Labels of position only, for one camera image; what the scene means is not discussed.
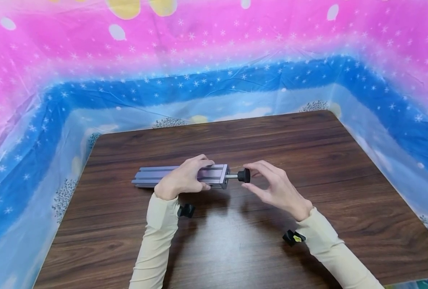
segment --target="plastic tablecloth backdrop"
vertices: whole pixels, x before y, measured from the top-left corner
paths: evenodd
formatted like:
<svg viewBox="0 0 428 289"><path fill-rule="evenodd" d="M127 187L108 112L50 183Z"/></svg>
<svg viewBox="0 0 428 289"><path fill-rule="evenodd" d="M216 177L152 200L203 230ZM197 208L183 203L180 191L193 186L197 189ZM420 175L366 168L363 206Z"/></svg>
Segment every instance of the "plastic tablecloth backdrop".
<svg viewBox="0 0 428 289"><path fill-rule="evenodd" d="M0 288L101 134L320 109L428 228L428 1L0 0Z"/></svg>

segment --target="wooden table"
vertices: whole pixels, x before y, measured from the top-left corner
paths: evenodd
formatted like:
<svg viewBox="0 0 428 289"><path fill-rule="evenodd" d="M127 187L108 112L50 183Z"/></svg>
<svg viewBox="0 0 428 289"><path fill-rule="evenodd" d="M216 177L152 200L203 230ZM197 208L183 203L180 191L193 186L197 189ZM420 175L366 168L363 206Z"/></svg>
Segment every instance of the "wooden table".
<svg viewBox="0 0 428 289"><path fill-rule="evenodd" d="M35 288L128 288L151 196L131 180L139 167L200 153L232 171L260 159L283 168L382 284L428 277L428 231L335 116L320 111L101 136ZM290 217L239 182L180 200L196 212L179 220L166 288L338 288L303 244L281 239L295 226Z"/></svg>

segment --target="yellow balloon print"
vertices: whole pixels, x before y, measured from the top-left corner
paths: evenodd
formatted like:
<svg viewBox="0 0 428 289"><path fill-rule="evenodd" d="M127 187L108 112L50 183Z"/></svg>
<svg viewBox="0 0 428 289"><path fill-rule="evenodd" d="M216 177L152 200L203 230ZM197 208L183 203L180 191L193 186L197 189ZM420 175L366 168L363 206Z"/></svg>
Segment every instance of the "yellow balloon print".
<svg viewBox="0 0 428 289"><path fill-rule="evenodd" d="M148 0L158 16L169 16L177 9L177 0Z"/></svg>
<svg viewBox="0 0 428 289"><path fill-rule="evenodd" d="M208 122L208 118L206 118L205 116L196 115L192 116L190 118L190 121L195 124L204 124L205 122Z"/></svg>
<svg viewBox="0 0 428 289"><path fill-rule="evenodd" d="M106 3L114 15L124 20L140 13L140 0L107 0Z"/></svg>

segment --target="black plastic knob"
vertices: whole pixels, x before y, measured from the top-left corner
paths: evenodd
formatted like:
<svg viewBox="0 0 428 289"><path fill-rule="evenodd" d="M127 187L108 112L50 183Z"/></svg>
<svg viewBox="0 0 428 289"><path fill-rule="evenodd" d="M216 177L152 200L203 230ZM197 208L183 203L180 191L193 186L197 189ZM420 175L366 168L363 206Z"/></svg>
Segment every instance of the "black plastic knob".
<svg viewBox="0 0 428 289"><path fill-rule="evenodd" d="M248 169L244 169L238 172L238 180L243 183L251 182L251 172Z"/></svg>
<svg viewBox="0 0 428 289"><path fill-rule="evenodd" d="M192 218L193 213L195 213L195 206L190 204L185 204L185 206L180 206L177 212L179 217Z"/></svg>

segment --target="black knob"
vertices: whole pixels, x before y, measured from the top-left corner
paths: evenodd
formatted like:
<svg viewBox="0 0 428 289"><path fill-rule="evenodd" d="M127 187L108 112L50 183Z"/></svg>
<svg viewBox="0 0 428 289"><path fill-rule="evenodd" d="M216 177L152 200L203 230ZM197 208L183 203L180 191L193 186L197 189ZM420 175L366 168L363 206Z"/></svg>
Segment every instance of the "black knob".
<svg viewBox="0 0 428 289"><path fill-rule="evenodd" d="M250 183L251 182L251 172L249 169L244 169L242 171L238 172L238 180L243 183Z"/></svg>
<svg viewBox="0 0 428 289"><path fill-rule="evenodd" d="M195 206L190 205L190 204L185 204L185 206L179 207L179 210L177 212L177 216L192 218L193 213L195 213Z"/></svg>
<svg viewBox="0 0 428 289"><path fill-rule="evenodd" d="M306 238L303 235L299 234L298 232L293 232L291 230L288 230L283 235L283 240L285 240L285 242L292 247L297 243L302 243L303 241L306 240Z"/></svg>

